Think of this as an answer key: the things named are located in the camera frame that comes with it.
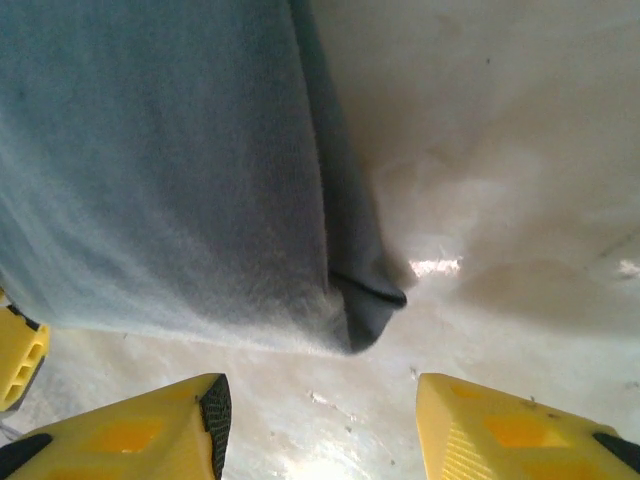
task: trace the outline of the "floor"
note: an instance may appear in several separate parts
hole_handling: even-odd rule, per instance
[[[640,4],[315,0],[409,306],[355,358],[56,331],[27,431],[229,376],[226,480],[424,479],[416,376],[640,441]]]

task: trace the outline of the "gray fabric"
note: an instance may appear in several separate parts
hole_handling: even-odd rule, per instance
[[[0,284],[52,325],[348,353],[403,294],[305,1],[0,4]]]

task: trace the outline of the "rectangular hole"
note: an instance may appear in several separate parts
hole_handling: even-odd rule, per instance
[[[11,388],[9,389],[7,396],[4,397],[5,402],[8,403],[9,405],[15,403],[20,398],[22,390],[23,390],[22,385],[11,385]]]
[[[544,419],[529,414],[495,415],[485,418],[485,426],[503,447],[550,448],[569,444],[546,425]]]
[[[29,355],[27,356],[27,359],[29,360],[38,360],[40,358],[40,354],[42,353],[42,345],[39,343],[34,343],[33,346],[31,347],[31,350],[29,351]]]
[[[29,375],[31,374],[31,367],[28,367],[26,365],[20,367],[20,371],[18,372],[18,376],[16,377],[18,380],[20,381],[26,381],[29,379]]]
[[[91,452],[138,453],[162,432],[159,419],[116,421],[93,434],[86,445]]]

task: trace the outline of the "yellow object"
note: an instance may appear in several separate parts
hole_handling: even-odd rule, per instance
[[[230,426],[226,377],[202,375],[30,432],[0,479],[220,480]]]
[[[446,375],[420,376],[429,480],[637,480],[593,438],[611,427]]]
[[[0,307],[0,412],[17,409],[48,352],[48,327]]]

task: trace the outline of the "concrete floor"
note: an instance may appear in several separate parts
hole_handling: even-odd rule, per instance
[[[226,480],[425,478],[416,374],[640,441],[640,4],[316,0],[410,304],[348,359],[56,331],[26,431],[229,376]]]

